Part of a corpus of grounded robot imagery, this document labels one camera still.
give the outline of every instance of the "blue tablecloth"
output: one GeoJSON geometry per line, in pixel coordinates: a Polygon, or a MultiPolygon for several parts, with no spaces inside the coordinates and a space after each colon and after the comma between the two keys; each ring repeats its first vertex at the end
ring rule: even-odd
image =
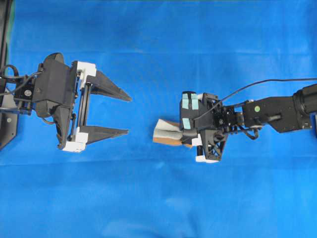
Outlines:
{"type": "MultiPolygon", "coordinates": [[[[313,130],[256,141],[230,136],[222,161],[152,143],[179,120],[182,91],[224,97],[268,78],[317,76],[317,3],[17,0],[9,62],[21,74],[50,53],[92,62],[133,102],[92,96],[88,124],[127,136],[72,154],[32,113],[0,152],[1,238],[315,237],[313,130]]],[[[228,104],[290,96],[309,82],[267,83],[228,104]]]]}

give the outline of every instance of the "robotic arm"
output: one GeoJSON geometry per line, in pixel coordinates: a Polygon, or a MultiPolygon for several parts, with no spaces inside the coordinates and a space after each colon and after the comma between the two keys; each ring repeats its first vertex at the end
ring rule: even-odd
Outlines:
{"type": "Polygon", "coordinates": [[[280,133],[312,128],[310,114],[317,112],[317,84],[290,97],[269,97],[228,106],[222,101],[213,94],[182,93],[178,132],[182,144],[197,147],[197,162],[220,161],[230,134],[244,133],[255,140],[266,124],[280,133]]]}
{"type": "Polygon", "coordinates": [[[16,67],[5,65],[0,69],[0,77],[5,84],[16,84],[11,92],[5,87],[0,91],[0,149],[13,136],[8,125],[11,118],[15,114],[30,115],[32,110],[46,123],[56,125],[58,148],[64,151],[81,152],[86,144],[128,133],[128,130],[87,125],[91,94],[131,101],[122,89],[96,70],[95,64],[74,61],[69,67],[64,64],[63,55],[55,53],[47,56],[30,76],[19,76],[16,67]],[[7,68],[13,70],[14,76],[4,74],[7,68]],[[81,95],[75,125],[77,91],[81,95]]]}

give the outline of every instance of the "screw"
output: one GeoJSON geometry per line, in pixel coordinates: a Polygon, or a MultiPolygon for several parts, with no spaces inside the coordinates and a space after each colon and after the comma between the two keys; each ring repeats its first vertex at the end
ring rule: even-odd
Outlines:
{"type": "Polygon", "coordinates": [[[28,90],[28,89],[25,90],[25,91],[24,91],[24,95],[27,96],[27,97],[30,97],[30,96],[32,95],[31,90],[28,90]]]}

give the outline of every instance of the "green dot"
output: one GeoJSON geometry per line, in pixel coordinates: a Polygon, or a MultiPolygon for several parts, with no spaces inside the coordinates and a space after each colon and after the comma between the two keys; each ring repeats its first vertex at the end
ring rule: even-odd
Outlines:
{"type": "Polygon", "coordinates": [[[260,107],[259,107],[259,106],[256,106],[256,107],[254,108],[254,111],[256,111],[256,113],[258,113],[258,112],[260,111],[260,107]]]}

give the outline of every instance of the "light blue tape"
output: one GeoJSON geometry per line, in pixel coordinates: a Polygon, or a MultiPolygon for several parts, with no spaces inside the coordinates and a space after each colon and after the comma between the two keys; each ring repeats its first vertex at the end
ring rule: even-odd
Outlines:
{"type": "Polygon", "coordinates": [[[183,99],[182,99],[182,108],[189,109],[188,104],[189,104],[188,95],[187,93],[184,93],[183,99]]]}
{"type": "Polygon", "coordinates": [[[199,106],[198,106],[197,94],[196,93],[192,93],[191,97],[192,97],[192,109],[193,110],[198,110],[199,106]]]}
{"type": "Polygon", "coordinates": [[[184,129],[190,130],[190,122],[188,118],[183,118],[184,129]]]}

